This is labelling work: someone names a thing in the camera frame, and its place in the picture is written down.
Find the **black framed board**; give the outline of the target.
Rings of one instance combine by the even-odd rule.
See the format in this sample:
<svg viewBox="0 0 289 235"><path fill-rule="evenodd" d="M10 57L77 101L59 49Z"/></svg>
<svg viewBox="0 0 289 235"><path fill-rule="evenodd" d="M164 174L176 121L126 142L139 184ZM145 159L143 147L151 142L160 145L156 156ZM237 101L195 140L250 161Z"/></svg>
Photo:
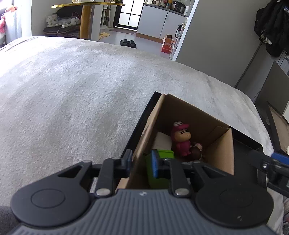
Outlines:
<svg viewBox="0 0 289 235"><path fill-rule="evenodd" d="M268 101L258 102L256 107L274 151L288 157L288 122Z"/></svg>

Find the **black shallow tray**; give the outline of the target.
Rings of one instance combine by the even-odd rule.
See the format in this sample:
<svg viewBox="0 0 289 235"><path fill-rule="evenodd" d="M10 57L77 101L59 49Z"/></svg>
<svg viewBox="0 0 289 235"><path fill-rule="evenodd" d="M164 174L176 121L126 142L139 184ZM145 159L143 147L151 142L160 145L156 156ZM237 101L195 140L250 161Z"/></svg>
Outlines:
<svg viewBox="0 0 289 235"><path fill-rule="evenodd" d="M249 164L251 150L263 152L261 144L228 124L172 95L155 92L144 109L126 145L133 151L133 170L126 187L129 189L167 189L167 179L152 175L151 150L156 144L169 150L169 156L181 158L172 144L173 123L188 125L191 143L200 143L205 162L230 173L242 181L266 186L266 176Z"/></svg>

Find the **black slippers pair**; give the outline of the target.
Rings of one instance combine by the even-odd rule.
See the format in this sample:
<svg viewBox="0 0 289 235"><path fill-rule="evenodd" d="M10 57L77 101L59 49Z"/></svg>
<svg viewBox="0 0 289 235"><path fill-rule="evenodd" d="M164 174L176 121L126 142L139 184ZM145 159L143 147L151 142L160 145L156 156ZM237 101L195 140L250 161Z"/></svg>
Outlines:
<svg viewBox="0 0 289 235"><path fill-rule="evenodd" d="M128 41L127 39L120 40L121 46L127 46L130 48L137 48L136 43L133 40Z"/></svg>

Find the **red crab toy figure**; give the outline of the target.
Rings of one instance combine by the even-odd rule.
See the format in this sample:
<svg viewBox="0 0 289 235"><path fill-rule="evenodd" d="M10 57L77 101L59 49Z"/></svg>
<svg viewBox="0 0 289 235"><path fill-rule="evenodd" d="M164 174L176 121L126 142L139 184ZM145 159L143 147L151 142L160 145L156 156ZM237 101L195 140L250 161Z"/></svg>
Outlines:
<svg viewBox="0 0 289 235"><path fill-rule="evenodd" d="M199 143L193 143L190 147L191 158L193 161L198 161L202 158L203 146Z"/></svg>

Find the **yellow floor cloth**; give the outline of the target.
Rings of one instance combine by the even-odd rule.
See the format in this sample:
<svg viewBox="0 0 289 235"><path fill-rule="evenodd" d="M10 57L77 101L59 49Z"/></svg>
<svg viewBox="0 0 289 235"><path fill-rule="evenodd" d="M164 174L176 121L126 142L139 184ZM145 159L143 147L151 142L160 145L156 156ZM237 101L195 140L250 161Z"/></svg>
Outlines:
<svg viewBox="0 0 289 235"><path fill-rule="evenodd" d="M107 32L102 32L102 33L100 33L100 37L101 37L101 38L109 37L109 36L110 36L110 33L107 33Z"/></svg>

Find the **orange carton box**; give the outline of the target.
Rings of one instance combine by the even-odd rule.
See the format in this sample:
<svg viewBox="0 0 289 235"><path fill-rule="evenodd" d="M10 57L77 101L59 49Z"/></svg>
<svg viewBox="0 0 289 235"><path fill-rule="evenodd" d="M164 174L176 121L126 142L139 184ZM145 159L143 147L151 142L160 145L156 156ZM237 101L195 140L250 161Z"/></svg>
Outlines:
<svg viewBox="0 0 289 235"><path fill-rule="evenodd" d="M173 36L167 34L167 35L163 38L161 51L162 51L163 53L170 54L173 43L174 43Z"/></svg>

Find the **grey leaning panel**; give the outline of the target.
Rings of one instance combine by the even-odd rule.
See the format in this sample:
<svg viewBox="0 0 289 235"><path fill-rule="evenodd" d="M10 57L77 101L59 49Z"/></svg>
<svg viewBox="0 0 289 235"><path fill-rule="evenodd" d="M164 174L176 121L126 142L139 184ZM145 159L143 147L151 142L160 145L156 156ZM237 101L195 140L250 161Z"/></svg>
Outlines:
<svg viewBox="0 0 289 235"><path fill-rule="evenodd" d="M273 62L269 74L255 100L255 106L264 109L269 103L280 115L288 119L288 75Z"/></svg>

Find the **white fuzzy blanket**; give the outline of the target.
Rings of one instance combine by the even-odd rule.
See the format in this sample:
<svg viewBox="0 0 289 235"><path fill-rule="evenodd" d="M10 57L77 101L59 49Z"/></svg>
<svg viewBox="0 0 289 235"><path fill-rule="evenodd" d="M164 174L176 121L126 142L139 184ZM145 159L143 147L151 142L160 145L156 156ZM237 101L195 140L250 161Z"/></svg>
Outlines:
<svg viewBox="0 0 289 235"><path fill-rule="evenodd" d="M282 234L283 197L191 154L189 197L118 189L95 197L93 165L120 158L153 94L172 95L274 153L241 91L123 46L55 37L1 49L1 234Z"/></svg>

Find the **white power strip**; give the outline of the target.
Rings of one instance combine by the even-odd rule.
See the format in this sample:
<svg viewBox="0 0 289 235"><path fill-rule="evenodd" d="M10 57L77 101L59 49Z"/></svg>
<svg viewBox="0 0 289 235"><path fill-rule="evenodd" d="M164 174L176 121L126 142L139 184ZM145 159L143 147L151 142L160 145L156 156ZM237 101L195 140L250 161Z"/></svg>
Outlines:
<svg viewBox="0 0 289 235"><path fill-rule="evenodd" d="M75 26L75 25L78 25L78 23L72 22L72 23L68 23L68 24L63 24L63 25L61 25L61 28L66 28L66 27Z"/></svg>

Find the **pink-haired toy figure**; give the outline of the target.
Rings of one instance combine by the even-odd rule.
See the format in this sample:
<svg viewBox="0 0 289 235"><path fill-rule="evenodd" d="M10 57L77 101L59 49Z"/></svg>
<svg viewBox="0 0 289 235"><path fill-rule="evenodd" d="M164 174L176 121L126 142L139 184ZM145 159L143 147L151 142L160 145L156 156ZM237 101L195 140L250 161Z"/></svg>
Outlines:
<svg viewBox="0 0 289 235"><path fill-rule="evenodd" d="M175 144L175 148L181 157L190 155L191 133L188 131L189 125L181 121L174 122L171 130L171 140Z"/></svg>

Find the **gold round side table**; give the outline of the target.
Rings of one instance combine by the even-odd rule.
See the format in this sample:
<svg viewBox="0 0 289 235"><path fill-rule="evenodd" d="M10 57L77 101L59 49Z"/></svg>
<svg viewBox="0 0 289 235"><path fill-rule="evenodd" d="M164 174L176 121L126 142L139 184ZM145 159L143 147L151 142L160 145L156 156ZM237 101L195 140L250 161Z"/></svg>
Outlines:
<svg viewBox="0 0 289 235"><path fill-rule="evenodd" d="M80 39L90 40L93 24L93 6L95 5L115 5L125 6L120 1L77 1L72 3L52 5L51 9L69 7L69 6L82 6L82 13L80 19Z"/></svg>

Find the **green plastic block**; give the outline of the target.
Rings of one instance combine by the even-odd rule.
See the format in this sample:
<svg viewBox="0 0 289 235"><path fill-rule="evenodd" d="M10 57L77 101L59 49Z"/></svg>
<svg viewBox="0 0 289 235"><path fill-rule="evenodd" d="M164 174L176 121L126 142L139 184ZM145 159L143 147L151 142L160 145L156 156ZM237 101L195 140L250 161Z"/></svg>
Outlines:
<svg viewBox="0 0 289 235"><path fill-rule="evenodd" d="M161 178L163 175L161 167L164 166L162 159L174 159L174 152L171 150L153 149L145 157L148 183L152 189L168 189L169 180Z"/></svg>

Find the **white kitchen cabinet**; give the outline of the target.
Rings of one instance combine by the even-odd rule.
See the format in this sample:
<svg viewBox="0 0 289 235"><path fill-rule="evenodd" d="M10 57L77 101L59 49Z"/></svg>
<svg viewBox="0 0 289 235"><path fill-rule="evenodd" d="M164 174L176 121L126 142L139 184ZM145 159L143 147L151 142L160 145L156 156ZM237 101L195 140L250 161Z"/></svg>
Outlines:
<svg viewBox="0 0 289 235"><path fill-rule="evenodd" d="M144 3L136 36L161 43L166 35L175 36L187 16L170 9Z"/></svg>

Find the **white power adapter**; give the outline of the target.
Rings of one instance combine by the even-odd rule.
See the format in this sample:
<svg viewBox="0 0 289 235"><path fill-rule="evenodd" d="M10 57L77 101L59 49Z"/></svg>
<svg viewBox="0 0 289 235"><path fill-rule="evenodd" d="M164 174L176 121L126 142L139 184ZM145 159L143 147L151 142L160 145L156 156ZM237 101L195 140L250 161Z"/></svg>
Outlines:
<svg viewBox="0 0 289 235"><path fill-rule="evenodd" d="M162 132L157 132L155 140L152 145L152 149L171 150L171 147L172 147L171 137Z"/></svg>

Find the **brown cardboard box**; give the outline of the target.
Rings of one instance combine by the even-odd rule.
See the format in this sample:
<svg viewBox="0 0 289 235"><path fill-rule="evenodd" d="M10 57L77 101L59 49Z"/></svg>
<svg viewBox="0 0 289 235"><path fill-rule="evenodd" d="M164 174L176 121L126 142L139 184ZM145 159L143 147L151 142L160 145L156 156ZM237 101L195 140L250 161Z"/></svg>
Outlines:
<svg viewBox="0 0 289 235"><path fill-rule="evenodd" d="M229 125L172 95L157 94L143 112L127 148L133 151L129 178L120 180L118 189L152 189L148 183L145 157L151 153L157 132L171 135L173 123L188 124L191 143L203 146L205 162L234 174L234 147Z"/></svg>

